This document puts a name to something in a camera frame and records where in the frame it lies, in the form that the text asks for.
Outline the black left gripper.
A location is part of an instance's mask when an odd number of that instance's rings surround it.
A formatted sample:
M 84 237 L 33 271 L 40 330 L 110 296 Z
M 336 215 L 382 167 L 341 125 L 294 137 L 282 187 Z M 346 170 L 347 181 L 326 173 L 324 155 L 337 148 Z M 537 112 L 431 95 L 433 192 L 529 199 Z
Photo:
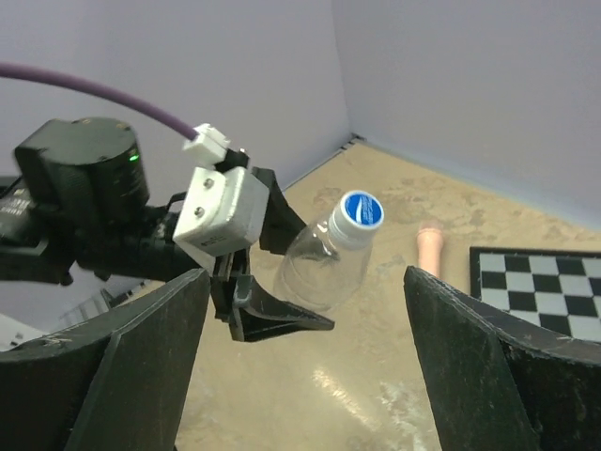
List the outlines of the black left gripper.
M 306 223 L 287 203 L 275 172 L 254 167 L 253 175 L 269 189 L 259 247 L 284 256 Z M 259 342 L 298 332 L 331 331 L 334 321 L 290 302 L 280 301 L 250 275 L 250 249 L 216 260 L 210 295 L 215 318 L 228 322 L 234 341 Z

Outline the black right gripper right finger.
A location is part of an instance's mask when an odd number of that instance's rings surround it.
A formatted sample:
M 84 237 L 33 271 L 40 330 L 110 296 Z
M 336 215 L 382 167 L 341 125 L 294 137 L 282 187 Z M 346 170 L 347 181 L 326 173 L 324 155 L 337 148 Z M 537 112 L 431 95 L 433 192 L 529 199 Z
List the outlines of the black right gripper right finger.
M 409 266 L 413 341 L 444 450 L 597 450 L 600 347 Z

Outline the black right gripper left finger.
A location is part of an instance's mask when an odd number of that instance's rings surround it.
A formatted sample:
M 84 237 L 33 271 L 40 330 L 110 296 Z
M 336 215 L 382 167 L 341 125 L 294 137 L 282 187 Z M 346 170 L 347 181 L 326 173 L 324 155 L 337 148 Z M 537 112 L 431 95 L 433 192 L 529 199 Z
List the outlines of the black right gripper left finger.
M 191 270 L 1 354 L 4 450 L 172 450 L 208 310 Z

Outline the clear plastic bottle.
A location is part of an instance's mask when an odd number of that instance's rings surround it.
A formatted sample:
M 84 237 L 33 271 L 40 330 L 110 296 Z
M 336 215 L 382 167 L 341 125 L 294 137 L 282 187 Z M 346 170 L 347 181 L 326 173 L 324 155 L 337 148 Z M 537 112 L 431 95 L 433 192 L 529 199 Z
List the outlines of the clear plastic bottle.
M 272 294 L 320 314 L 331 311 L 362 285 L 372 249 L 371 238 L 345 238 L 324 215 L 293 240 L 277 270 Z

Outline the blue white bottle cap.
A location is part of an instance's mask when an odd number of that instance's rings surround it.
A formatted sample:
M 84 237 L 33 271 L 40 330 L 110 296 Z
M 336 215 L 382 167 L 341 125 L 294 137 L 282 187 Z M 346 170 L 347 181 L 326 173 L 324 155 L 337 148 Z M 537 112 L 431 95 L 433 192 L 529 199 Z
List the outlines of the blue white bottle cap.
M 345 193 L 328 219 L 329 234 L 347 248 L 363 248 L 370 244 L 384 222 L 381 203 L 365 191 Z

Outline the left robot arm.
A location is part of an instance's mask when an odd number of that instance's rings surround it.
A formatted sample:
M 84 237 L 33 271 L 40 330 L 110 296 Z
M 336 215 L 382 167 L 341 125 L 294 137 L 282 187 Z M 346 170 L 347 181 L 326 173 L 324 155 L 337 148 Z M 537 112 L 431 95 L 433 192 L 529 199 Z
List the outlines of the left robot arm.
M 169 282 L 200 269 L 238 342 L 331 330 L 332 320 L 274 297 L 251 273 L 252 246 L 283 255 L 304 228 L 274 172 L 250 166 L 207 124 L 186 149 L 197 165 L 172 196 L 180 210 L 152 207 L 130 125 L 107 117 L 43 124 L 15 148 L 20 175 L 1 183 L 2 279 L 67 286 L 78 265 L 103 280 Z

